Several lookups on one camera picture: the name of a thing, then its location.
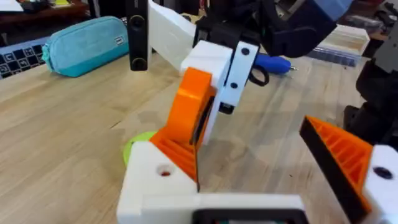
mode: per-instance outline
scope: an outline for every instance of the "orange triangular part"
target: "orange triangular part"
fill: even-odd
[[[373,146],[362,139],[311,116],[306,116],[351,185],[362,191]]]

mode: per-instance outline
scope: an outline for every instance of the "screw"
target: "screw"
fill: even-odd
[[[237,88],[238,87],[238,84],[236,84],[236,83],[231,83],[231,88]]]
[[[247,49],[247,48],[243,48],[242,49],[242,54],[243,55],[248,55],[250,53],[250,50],[249,49]]]
[[[387,170],[384,167],[375,167],[373,168],[373,171],[381,178],[384,178],[386,180],[392,180],[393,176],[389,170]]]

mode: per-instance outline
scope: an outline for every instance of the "black strap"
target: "black strap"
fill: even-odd
[[[269,83],[269,74],[267,70],[259,65],[254,65],[253,69],[259,70],[262,73],[264,81],[257,79],[252,72],[249,74],[249,81],[261,87],[266,86]]]

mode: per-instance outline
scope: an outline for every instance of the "white plastic block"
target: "white plastic block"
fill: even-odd
[[[187,224],[199,209],[295,209],[304,211],[298,195],[196,194],[148,197],[142,207],[142,224]]]
[[[161,171],[170,173],[161,176]],[[132,145],[117,217],[119,224],[140,223],[145,197],[162,195],[191,195],[197,192],[196,183],[149,141]]]
[[[181,64],[180,73],[195,68],[211,74],[212,87],[219,90],[231,64],[232,49],[205,40],[199,41]]]
[[[377,167],[387,169],[392,179],[377,175],[374,171]],[[398,223],[398,152],[395,149],[374,147],[363,194],[372,205],[372,214],[365,223]]]

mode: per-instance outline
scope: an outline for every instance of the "black electronic device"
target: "black electronic device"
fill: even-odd
[[[148,1],[126,0],[126,14],[130,69],[145,71],[148,68]]]

